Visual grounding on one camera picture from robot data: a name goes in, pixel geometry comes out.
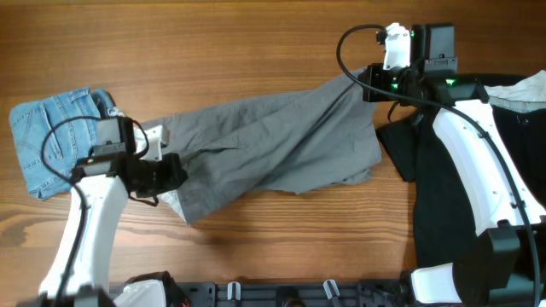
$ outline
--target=black cable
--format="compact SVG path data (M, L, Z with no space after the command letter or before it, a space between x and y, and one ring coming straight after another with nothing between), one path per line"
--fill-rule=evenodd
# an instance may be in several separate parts
M160 200L157 198L157 196L152 196L152 199L154 200L154 202L151 202L149 200L143 200L143 199L138 199L138 198L132 197L131 194L129 194L129 199L133 200L133 201L136 201L136 202L139 202L139 203L149 205L149 206L157 206L160 203Z
M385 95L385 96L388 96L388 97L391 97L391 98L395 98L397 100L412 101L412 102L419 103L421 105L430 106L430 107L444 108L444 109L446 109L446 110L460 116L461 118L465 119L472 127L474 127L478 131L478 133L480 134L480 137L484 138L485 141L487 142L487 144L489 144L491 150L493 151L493 153L497 157L497 160L498 160L499 164L501 165L502 171L504 172L504 176L506 177L506 179L508 181L508 185L510 186L510 189L512 190L512 194L514 195L514 199L515 199L515 204L518 207L518 210L519 210L520 215L521 215L521 219L523 220L523 224L524 224L524 227L526 229L527 237L528 237L528 240L529 240L529 248L531 249L531 258L532 258L532 264L533 264L533 290L532 290L533 300L532 300L532 305L534 307L538 307L538 304L540 304L540 294L541 293L540 293L540 267L539 267L539 262L538 262L537 243L535 242L534 235L533 235L533 232L532 232L532 229L531 229L531 223L529 222L529 217L527 216L527 212L525 210L525 203L523 202L523 200L521 200L520 192L518 191L518 188L517 188L517 186L515 184L514 178L512 177L512 174L510 173L510 169L508 168L508 165L506 164L506 161L502 157L501 152L498 150L497 145L493 142L493 140L491 139L491 136L489 135L489 133L487 133L487 131L485 131L478 123L476 123L473 119L471 119L465 113L463 113L463 112L461 112L461 111L459 111L459 110L457 110L457 109L455 109L453 107L443 105L443 104L441 104L439 102L436 102L436 101L428 101L428 100L424 100L424 99L421 99L421 98L400 95L400 94L396 94L396 93L391 93L391 92L386 91L386 90L378 89L378 88L375 88L374 86L371 86L371 85L368 85L368 84L365 84L365 83L361 82L360 80L358 80L358 78L353 76L351 74L351 72L349 72L347 67L343 64L343 61L341 60L341 46L343 45L343 42L345 41L347 36L349 36L353 32L363 30L363 29L380 29L382 31L385 31L385 28L383 26L361 25L361 26L354 26L353 28L351 28L351 29L347 30L345 33L343 33L343 35L340 38L340 41L338 42L335 54L336 54L336 58L337 58L337 61L338 61L338 65L340 66L341 70L343 71L343 73L348 78L350 78L356 84L358 84L358 85L360 85L360 86L362 86L362 87L364 87L364 88L366 88L368 90L372 90L372 91L374 91L376 93L379 93L379 94L382 94L382 95Z
M73 118L70 118L70 119L62 120L57 125L53 126L51 128L51 130L46 134L46 136L44 138L44 141L42 142L42 148L41 148L41 151L40 151L40 159L42 160L42 164L45 166L45 168L48 171L52 172L57 177L59 177L61 180L65 181L65 182L68 182L68 184L70 184L70 186L76 190L76 192L78 193L78 196L80 198L80 211L81 211L81 213L80 213L80 217L79 217L78 229L76 230L76 235L74 237L74 242L73 242L72 248L70 250L70 253L68 254L67 265L65 267L64 273L61 276L61 282L59 283L59 288L57 289L57 294L55 295L55 300L53 301L53 304L52 304L54 307L57 306L59 304L59 302L61 301L62 294L63 294L63 292L64 292L64 290L65 290L65 288L67 286L68 280L69 280L70 275L71 275L71 269L72 269L72 267L74 265L74 259L76 257L76 253L77 253L77 251L79 249L79 245L81 243L81 239L82 239L82 236L84 234L85 221L87 219L87 202L85 200L84 192L81 190L81 188L78 185L76 185L75 182L72 182L72 180L70 180L69 177L61 174L59 171L56 171L53 167L51 167L51 165L49 165L47 163L47 161L45 159L45 147L46 147L47 141L49 140L51 135L57 129L59 129L61 126L63 126L66 123L70 123L70 122L73 122L74 120L79 120L79 119L92 119L92 120L95 120L95 121L102 120L101 118L97 118L97 117L94 117L94 116L76 116L76 117L73 117ZM144 134L144 140L146 140L146 147L140 153L136 153L136 156L140 159L141 157L146 155L146 153L148 152L148 149L149 149L148 136L146 136L146 133L144 132L144 129L140 125L140 123L138 123L134 119L132 119L132 122L133 122L133 124L138 126L138 128L142 131L142 133Z
M394 109L395 109L396 106L399 105L399 104L400 104L400 102L395 101L395 102L392 104L391 108L389 109L389 113L386 114L386 119L389 120L389 123L392 123L392 121L391 121L392 112L394 112Z
M142 131L142 133L144 134L144 140L146 140L146 147L140 153L136 153L136 158L140 159L148 153L148 150L150 148L150 143L148 141L148 136L146 135L146 132L144 132L144 129L140 125L140 123L134 119L132 121L133 121L133 124L135 124L140 129L140 131Z

